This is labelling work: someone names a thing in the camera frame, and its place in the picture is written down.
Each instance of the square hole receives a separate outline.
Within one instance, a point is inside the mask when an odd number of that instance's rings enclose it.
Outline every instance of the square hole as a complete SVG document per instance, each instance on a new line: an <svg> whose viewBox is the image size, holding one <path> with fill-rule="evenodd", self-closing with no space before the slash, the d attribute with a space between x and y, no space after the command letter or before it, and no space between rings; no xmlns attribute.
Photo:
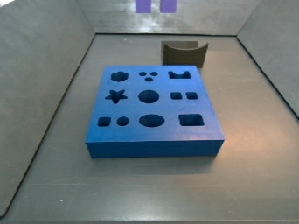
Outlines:
<svg viewBox="0 0 299 224"><path fill-rule="evenodd" d="M182 126L203 126L204 121L200 114L179 115Z"/></svg>
<svg viewBox="0 0 299 224"><path fill-rule="evenodd" d="M174 100L180 100L183 98L183 94L179 92L172 92L171 97Z"/></svg>
<svg viewBox="0 0 299 224"><path fill-rule="evenodd" d="M99 127L107 127L111 123L111 117L104 117L102 116L99 119L98 119L98 126Z"/></svg>
<svg viewBox="0 0 299 224"><path fill-rule="evenodd" d="M199 96L195 92L188 92L188 93L186 93L186 95L187 95L188 100L198 100L199 99Z"/></svg>

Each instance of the blue foam block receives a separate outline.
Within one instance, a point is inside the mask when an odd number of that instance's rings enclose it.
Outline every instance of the blue foam block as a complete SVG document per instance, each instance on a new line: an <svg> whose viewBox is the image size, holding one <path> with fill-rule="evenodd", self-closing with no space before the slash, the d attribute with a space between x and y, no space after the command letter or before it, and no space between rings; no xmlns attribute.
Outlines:
<svg viewBox="0 0 299 224"><path fill-rule="evenodd" d="M94 158L215 156L224 142L196 66L108 66L90 119Z"/></svg>

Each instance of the gray floor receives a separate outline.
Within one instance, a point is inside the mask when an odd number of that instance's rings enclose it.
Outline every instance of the gray floor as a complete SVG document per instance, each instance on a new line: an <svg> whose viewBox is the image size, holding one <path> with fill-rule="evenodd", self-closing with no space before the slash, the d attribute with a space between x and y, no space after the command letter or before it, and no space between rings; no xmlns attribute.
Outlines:
<svg viewBox="0 0 299 224"><path fill-rule="evenodd" d="M210 42L200 70L227 141L216 157L91 159L103 66L159 65ZM299 221L299 126L235 38L98 36L4 221Z"/></svg>

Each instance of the trapezoid hole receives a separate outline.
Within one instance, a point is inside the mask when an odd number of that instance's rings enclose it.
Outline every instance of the trapezoid hole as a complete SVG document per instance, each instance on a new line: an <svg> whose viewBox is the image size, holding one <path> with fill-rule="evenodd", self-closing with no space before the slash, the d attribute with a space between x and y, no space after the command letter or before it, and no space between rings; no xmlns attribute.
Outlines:
<svg viewBox="0 0 299 224"><path fill-rule="evenodd" d="M198 100L199 99L199 96L195 92L187 92L186 95L187 95L188 100Z"/></svg>
<svg viewBox="0 0 299 224"><path fill-rule="evenodd" d="M111 123L111 117L107 117L107 116L102 116L99 119L98 119L98 126L99 127L107 127Z"/></svg>
<svg viewBox="0 0 299 224"><path fill-rule="evenodd" d="M188 71L184 73L168 72L168 75L171 79L190 79L192 77Z"/></svg>
<svg viewBox="0 0 299 224"><path fill-rule="evenodd" d="M112 81L116 81L116 82L126 81L127 78L128 78L128 73L118 72L111 74Z"/></svg>
<svg viewBox="0 0 299 224"><path fill-rule="evenodd" d="M127 126L128 125L128 118L126 116L122 116L116 119L116 124L119 126Z"/></svg>
<svg viewBox="0 0 299 224"><path fill-rule="evenodd" d="M154 90L144 90L138 98L143 103L154 103L159 100L159 94Z"/></svg>
<svg viewBox="0 0 299 224"><path fill-rule="evenodd" d="M204 121L200 114L179 115L182 126L203 126Z"/></svg>
<svg viewBox="0 0 299 224"><path fill-rule="evenodd" d="M148 128L155 128L164 124L164 118L160 115L143 115L139 123Z"/></svg>
<svg viewBox="0 0 299 224"><path fill-rule="evenodd" d="M171 98L174 100L180 100L183 98L183 94L180 92L172 92L171 93Z"/></svg>

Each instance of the small round hole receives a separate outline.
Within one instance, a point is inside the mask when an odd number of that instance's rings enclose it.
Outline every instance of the small round hole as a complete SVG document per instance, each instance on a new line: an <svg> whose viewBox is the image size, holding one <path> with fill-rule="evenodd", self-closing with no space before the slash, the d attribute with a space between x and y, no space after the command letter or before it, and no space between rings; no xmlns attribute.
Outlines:
<svg viewBox="0 0 299 224"><path fill-rule="evenodd" d="M144 80L146 80L146 81L152 81L152 80L154 80L154 78L147 77L147 78L144 78Z"/></svg>
<svg viewBox="0 0 299 224"><path fill-rule="evenodd" d="M140 76L146 76L146 72L139 73Z"/></svg>
<svg viewBox="0 0 299 224"><path fill-rule="evenodd" d="M127 126L128 125L128 118L126 116L122 116L116 119L116 124L119 126Z"/></svg>

